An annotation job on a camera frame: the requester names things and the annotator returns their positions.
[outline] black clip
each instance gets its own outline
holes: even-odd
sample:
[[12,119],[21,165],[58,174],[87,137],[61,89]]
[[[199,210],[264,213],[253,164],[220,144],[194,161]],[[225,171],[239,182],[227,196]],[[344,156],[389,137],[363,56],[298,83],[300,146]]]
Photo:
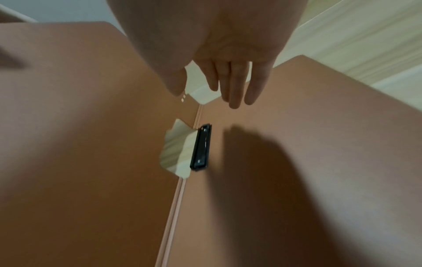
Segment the black clip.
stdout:
[[193,149],[190,168],[193,171],[204,170],[208,167],[208,155],[210,153],[211,124],[204,124],[198,129],[195,147]]

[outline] wooden floor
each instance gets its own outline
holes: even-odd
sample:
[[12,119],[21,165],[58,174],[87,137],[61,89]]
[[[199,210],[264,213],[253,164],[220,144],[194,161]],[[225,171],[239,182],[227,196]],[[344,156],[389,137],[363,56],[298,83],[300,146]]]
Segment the wooden floor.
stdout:
[[[276,61],[307,55],[422,110],[422,0],[311,0]],[[188,66],[186,92],[220,96]]]

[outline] brown wooden panel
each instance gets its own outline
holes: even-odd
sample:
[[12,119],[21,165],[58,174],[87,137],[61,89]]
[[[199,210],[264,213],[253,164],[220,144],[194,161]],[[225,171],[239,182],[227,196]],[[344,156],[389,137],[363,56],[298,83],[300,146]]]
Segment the brown wooden panel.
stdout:
[[154,266],[164,134],[199,105],[109,24],[0,25],[0,48],[1,265]]
[[419,111],[302,56],[200,121],[169,267],[422,265]]

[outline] hand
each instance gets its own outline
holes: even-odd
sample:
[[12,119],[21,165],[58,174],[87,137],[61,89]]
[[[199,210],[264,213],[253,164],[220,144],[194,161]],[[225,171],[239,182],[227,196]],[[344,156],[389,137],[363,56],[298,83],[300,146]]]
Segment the hand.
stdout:
[[186,86],[185,66],[201,68],[210,89],[238,108],[252,62],[245,103],[261,94],[276,57],[307,0],[108,0],[139,54],[168,90]]

